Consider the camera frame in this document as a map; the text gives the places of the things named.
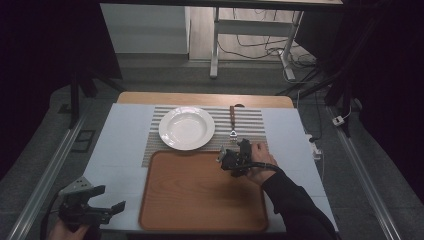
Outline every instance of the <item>desk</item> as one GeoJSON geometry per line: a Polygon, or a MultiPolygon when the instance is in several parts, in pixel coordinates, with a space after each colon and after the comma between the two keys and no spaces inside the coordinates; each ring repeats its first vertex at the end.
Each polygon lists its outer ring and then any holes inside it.
{"type": "MultiPolygon", "coordinates": [[[[357,11],[359,8],[361,11],[369,11],[369,10],[376,10],[376,9],[383,9],[383,6],[381,4],[363,4],[360,6],[354,6],[354,7],[345,7],[344,5],[329,5],[329,4],[322,4],[322,3],[308,3],[308,2],[285,2],[285,1],[258,1],[258,0],[247,0],[247,1],[240,1],[240,0],[98,0],[99,3],[118,3],[118,4],[144,4],[144,5],[175,5],[175,6],[200,6],[200,7],[228,7],[228,8],[250,8],[250,9],[274,9],[274,10],[296,10],[296,11],[357,11]]],[[[381,0],[381,2],[390,2],[390,0],[381,0]]],[[[359,41],[354,50],[353,54],[350,54],[349,59],[346,64],[344,64],[344,70],[349,70],[352,66],[352,63],[357,58],[357,53],[363,48],[364,43],[367,40],[367,37],[370,35],[372,30],[375,27],[375,19],[372,19],[374,21],[370,21],[369,29],[366,29],[362,35],[362,41],[359,41]]],[[[323,83],[328,85],[329,83],[334,82],[335,79],[340,78],[340,74],[335,76],[334,78],[330,79],[329,81],[323,83]]],[[[311,89],[311,91],[315,91],[316,89],[319,89],[322,87],[322,85],[317,86],[315,89],[311,89]]],[[[338,96],[332,97],[332,99],[337,100],[338,96]]],[[[13,227],[10,239],[23,239],[27,233],[29,228],[32,226],[32,223],[35,220],[36,214],[38,213],[41,204],[43,202],[44,193],[49,191],[52,179],[56,178],[56,174],[59,171],[59,169],[62,167],[62,160],[53,159],[51,164],[49,165],[48,169],[46,169],[45,173],[43,174],[42,178],[39,181],[39,184],[37,185],[36,189],[34,190],[33,195],[28,200],[28,204],[23,209],[20,217],[18,218],[18,221],[16,221],[15,226],[13,227]]],[[[334,219],[332,216],[330,216],[330,219],[334,223],[334,219]]]]}
{"type": "MultiPolygon", "coordinates": [[[[237,103],[262,114],[268,147],[279,166],[294,182],[306,189],[315,204],[336,226],[300,117],[288,97],[124,92],[112,106],[84,172],[93,185],[106,185],[105,194],[90,199],[91,206],[107,207],[127,201],[124,212],[101,227],[112,231],[146,232],[138,225],[148,170],[141,166],[141,161],[145,156],[156,106],[195,105],[203,106],[205,110],[214,106],[228,111],[229,105],[237,103]]],[[[230,129],[229,120],[221,125],[230,129]]],[[[267,196],[265,204],[269,218],[266,232],[285,232],[283,220],[273,213],[273,205],[267,196]]]]}

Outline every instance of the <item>wooden board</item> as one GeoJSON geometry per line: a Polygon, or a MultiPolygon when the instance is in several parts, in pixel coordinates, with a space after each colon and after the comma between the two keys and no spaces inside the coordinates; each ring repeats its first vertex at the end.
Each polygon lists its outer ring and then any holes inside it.
{"type": "Polygon", "coordinates": [[[221,170],[215,151],[153,154],[139,215],[145,230],[259,232],[268,226],[262,189],[221,170]]]}
{"type": "Polygon", "coordinates": [[[117,103],[230,106],[243,104],[253,108],[293,108],[286,96],[256,96],[200,93],[123,92],[117,103]]]}

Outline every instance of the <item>aluminum rail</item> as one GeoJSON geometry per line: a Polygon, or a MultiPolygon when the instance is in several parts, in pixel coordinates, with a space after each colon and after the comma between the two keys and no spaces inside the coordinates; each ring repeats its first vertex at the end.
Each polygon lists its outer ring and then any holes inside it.
{"type": "Polygon", "coordinates": [[[71,150],[72,144],[78,135],[79,130],[87,118],[87,115],[91,109],[92,100],[88,101],[87,106],[83,109],[80,118],[76,122],[73,129],[69,129],[63,137],[59,147],[53,154],[49,165],[38,181],[37,186],[31,194],[31,197],[27,201],[24,209],[21,212],[18,220],[12,228],[12,231],[7,237],[8,240],[23,240],[26,238],[32,224],[34,223],[37,214],[39,213],[41,206],[43,205],[46,197],[52,187],[69,151],[71,150]]]}
{"type": "Polygon", "coordinates": [[[380,0],[375,3],[341,4],[340,2],[305,2],[305,1],[275,1],[275,0],[94,0],[98,3],[136,4],[136,5],[163,5],[163,6],[192,6],[192,7],[219,7],[219,8],[247,8],[292,11],[318,12],[361,12],[381,9],[390,0],[380,0]]]}
{"type": "MultiPolygon", "coordinates": [[[[336,117],[330,107],[327,107],[327,113],[331,119],[336,117]]],[[[399,234],[399,231],[397,230],[396,224],[393,221],[393,218],[390,215],[386,204],[383,202],[376,187],[374,186],[374,183],[372,182],[352,140],[346,137],[341,128],[337,128],[337,134],[350,159],[352,167],[358,176],[359,182],[364,189],[365,195],[367,196],[371,207],[375,211],[376,217],[380,222],[381,228],[386,235],[386,238],[388,240],[401,240],[402,238],[399,234]]]]}

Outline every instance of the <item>striped placemat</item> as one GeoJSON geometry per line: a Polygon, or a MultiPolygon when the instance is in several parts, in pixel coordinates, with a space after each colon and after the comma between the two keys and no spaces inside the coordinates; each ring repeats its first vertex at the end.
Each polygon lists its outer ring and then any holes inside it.
{"type": "MultiPolygon", "coordinates": [[[[142,167],[148,167],[153,153],[159,150],[173,150],[159,136],[159,123],[169,111],[180,106],[158,105],[155,107],[150,125],[147,145],[144,152],[142,167]]],[[[215,122],[215,133],[212,139],[196,151],[219,151],[223,145],[226,149],[239,151],[236,143],[230,142],[231,122],[229,107],[195,106],[207,111],[215,122]]],[[[258,108],[235,108],[236,132],[238,140],[243,138],[251,142],[267,142],[263,124],[262,112],[258,108]]]]}

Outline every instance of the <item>plate rim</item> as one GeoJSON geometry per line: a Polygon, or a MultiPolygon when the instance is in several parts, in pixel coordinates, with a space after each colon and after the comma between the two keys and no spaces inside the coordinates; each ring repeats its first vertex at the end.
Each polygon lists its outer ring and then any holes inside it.
{"type": "Polygon", "coordinates": [[[160,120],[159,122],[159,137],[161,138],[161,140],[169,147],[176,149],[176,150],[181,150],[181,151],[189,151],[189,150],[194,150],[194,149],[198,149],[204,145],[206,145],[213,137],[213,135],[215,134],[215,120],[213,119],[213,117],[204,109],[200,108],[200,107],[195,107],[195,106],[180,106],[180,107],[176,107],[170,111],[168,111],[160,120]],[[206,123],[206,135],[201,138],[198,143],[199,144],[192,144],[192,146],[190,147],[181,147],[181,146],[175,146],[174,145],[170,145],[165,139],[164,137],[162,137],[163,134],[166,133],[165,131],[165,122],[169,122],[166,121],[171,120],[173,117],[169,117],[170,115],[172,116],[176,116],[175,114],[173,114],[173,112],[175,112],[177,109],[184,109],[184,108],[190,108],[190,109],[195,109],[198,112],[200,112],[201,114],[199,114],[199,117],[202,118],[205,123],[206,123]]]}

